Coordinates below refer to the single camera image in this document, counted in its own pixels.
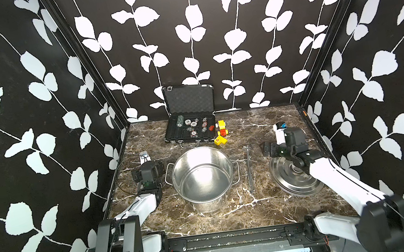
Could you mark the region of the steel pot lid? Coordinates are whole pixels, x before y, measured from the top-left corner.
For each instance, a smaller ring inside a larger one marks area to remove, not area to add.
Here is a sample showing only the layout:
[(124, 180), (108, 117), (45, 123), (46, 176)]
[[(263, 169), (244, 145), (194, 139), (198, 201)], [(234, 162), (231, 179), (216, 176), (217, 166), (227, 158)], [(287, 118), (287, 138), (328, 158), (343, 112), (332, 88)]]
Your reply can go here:
[(290, 195), (310, 197), (321, 192), (325, 186), (284, 157), (270, 160), (270, 172), (278, 187)]

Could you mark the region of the yellow red toy car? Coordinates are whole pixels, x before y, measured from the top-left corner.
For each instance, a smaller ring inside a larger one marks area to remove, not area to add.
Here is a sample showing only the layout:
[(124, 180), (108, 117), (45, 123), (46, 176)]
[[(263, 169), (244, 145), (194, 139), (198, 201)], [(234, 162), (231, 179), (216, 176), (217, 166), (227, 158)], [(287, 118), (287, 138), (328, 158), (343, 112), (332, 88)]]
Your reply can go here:
[(226, 128), (226, 124), (224, 120), (218, 121), (217, 123), (218, 128), (218, 136), (226, 137), (228, 134), (228, 130)]

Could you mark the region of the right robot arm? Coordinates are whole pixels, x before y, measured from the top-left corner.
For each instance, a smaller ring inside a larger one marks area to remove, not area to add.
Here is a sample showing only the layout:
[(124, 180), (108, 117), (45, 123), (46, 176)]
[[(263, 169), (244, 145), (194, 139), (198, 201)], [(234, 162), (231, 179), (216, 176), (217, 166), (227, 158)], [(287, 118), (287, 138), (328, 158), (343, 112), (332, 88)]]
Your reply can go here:
[(300, 128), (279, 122), (274, 142), (260, 144), (269, 157), (277, 185), (295, 196), (315, 195), (327, 186), (358, 213), (356, 217), (320, 212), (307, 215), (304, 235), (318, 240), (334, 235), (367, 252), (404, 252), (404, 199), (363, 183), (339, 167), (328, 154), (310, 149)]

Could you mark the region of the black poker chip case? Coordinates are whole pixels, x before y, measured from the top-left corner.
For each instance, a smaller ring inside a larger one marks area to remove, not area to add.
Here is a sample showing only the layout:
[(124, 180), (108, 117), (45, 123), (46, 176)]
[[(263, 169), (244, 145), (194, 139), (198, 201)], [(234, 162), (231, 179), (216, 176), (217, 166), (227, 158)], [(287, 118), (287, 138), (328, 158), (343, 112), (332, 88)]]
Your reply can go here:
[(209, 143), (217, 137), (214, 87), (209, 84), (166, 86), (162, 89), (169, 120), (165, 142)]

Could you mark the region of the yellow number six block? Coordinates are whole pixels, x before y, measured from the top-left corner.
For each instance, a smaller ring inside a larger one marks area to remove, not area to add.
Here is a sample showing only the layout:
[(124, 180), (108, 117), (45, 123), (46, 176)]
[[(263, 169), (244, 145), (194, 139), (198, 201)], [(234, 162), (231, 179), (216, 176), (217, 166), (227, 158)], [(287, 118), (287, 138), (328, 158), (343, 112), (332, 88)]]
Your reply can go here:
[(217, 136), (217, 138), (215, 138), (214, 140), (214, 144), (216, 144), (217, 146), (224, 146), (227, 142), (228, 140), (222, 136)]

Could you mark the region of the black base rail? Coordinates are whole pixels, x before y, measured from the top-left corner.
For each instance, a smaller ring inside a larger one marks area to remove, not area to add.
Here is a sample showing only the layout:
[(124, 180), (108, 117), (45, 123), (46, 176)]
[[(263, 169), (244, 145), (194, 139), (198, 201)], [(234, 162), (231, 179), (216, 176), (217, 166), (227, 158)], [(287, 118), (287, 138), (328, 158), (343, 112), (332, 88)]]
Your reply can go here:
[(338, 240), (336, 235), (308, 230), (306, 223), (291, 223), (230, 232), (216, 232), (169, 238), (169, 249), (164, 252), (203, 252), (232, 247), (285, 242), (287, 246), (305, 247), (324, 245)]

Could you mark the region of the long metal spoon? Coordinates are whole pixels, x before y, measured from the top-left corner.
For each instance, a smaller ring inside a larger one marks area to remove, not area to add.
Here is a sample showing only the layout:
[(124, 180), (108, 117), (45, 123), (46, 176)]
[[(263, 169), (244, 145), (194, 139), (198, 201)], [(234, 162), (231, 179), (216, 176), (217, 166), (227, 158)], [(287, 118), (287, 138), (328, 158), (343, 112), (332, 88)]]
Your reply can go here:
[(253, 171), (251, 167), (251, 155), (250, 155), (250, 146), (244, 146), (244, 151), (246, 152), (246, 167), (247, 167), (247, 175), (248, 175), (248, 183), (249, 183), (249, 191), (250, 194), (253, 195), (255, 193), (255, 186), (254, 186), (254, 178), (253, 178)]

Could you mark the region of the stainless steel pot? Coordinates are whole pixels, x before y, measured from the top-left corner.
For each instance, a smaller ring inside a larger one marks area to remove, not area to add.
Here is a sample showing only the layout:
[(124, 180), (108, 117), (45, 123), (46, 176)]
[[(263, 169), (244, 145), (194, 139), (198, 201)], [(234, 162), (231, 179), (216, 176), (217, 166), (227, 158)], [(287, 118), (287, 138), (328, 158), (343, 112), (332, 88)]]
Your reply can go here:
[(217, 148), (201, 146), (169, 163), (164, 180), (198, 213), (212, 214), (224, 207), (240, 177), (238, 163)]

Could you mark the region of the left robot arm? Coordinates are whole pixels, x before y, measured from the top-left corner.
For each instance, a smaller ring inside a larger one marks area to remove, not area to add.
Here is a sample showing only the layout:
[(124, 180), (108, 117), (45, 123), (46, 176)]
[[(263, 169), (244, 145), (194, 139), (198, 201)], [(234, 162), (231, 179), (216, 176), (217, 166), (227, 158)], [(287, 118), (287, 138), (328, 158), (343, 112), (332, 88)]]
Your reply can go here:
[(161, 161), (146, 161), (133, 171), (137, 196), (132, 204), (98, 226), (95, 252), (161, 252), (164, 234), (143, 235), (141, 226), (159, 207), (163, 196), (162, 178), (166, 169)]

